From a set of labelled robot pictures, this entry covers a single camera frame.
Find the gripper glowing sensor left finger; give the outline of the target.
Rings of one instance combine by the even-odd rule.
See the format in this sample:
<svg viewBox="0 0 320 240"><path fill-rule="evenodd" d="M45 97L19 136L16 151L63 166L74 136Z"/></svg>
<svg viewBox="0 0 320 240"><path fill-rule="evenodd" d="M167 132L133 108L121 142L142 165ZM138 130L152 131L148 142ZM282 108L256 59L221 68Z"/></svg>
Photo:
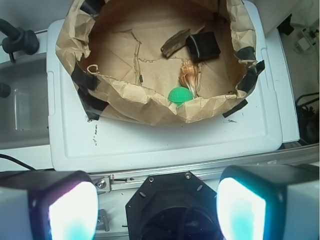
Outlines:
<svg viewBox="0 0 320 240"><path fill-rule="evenodd" d="M96 186L84 171L0 174L2 240L92 240L98 211Z"/></svg>

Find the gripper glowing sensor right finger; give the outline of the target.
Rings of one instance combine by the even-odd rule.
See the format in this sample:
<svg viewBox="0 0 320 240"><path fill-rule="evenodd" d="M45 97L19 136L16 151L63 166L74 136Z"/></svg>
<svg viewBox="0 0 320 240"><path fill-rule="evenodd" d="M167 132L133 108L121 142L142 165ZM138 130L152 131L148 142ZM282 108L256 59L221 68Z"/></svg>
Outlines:
<svg viewBox="0 0 320 240"><path fill-rule="evenodd" d="M227 240L318 240L320 168L228 166L218 184L216 209Z"/></svg>

